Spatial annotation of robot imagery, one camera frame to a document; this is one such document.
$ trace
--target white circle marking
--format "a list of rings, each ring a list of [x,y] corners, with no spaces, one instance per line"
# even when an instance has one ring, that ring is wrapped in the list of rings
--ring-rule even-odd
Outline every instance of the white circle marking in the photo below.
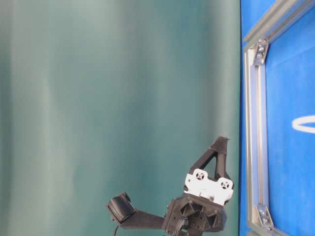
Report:
[[[315,116],[307,116],[294,119],[292,121],[292,128],[302,132],[315,134],[315,127],[303,125],[306,123],[315,123]]]

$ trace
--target wire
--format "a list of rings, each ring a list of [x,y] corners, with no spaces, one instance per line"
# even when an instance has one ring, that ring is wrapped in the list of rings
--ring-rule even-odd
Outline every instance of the wire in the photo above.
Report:
[[[119,225],[118,226],[116,226],[116,228],[115,228],[115,230],[114,230],[114,232],[113,232],[113,236],[116,236],[116,233],[117,233],[117,229],[119,228]]]
[[[188,227],[188,218],[182,217],[176,224],[175,230],[173,232],[173,236],[179,236],[179,233],[182,229],[186,229]]]

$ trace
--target blue board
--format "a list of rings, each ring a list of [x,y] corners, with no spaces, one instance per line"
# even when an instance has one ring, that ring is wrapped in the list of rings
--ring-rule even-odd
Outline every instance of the blue board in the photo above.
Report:
[[[293,236],[314,235],[315,134],[292,127],[315,115],[314,68],[315,8],[271,44],[266,61],[270,211]]]

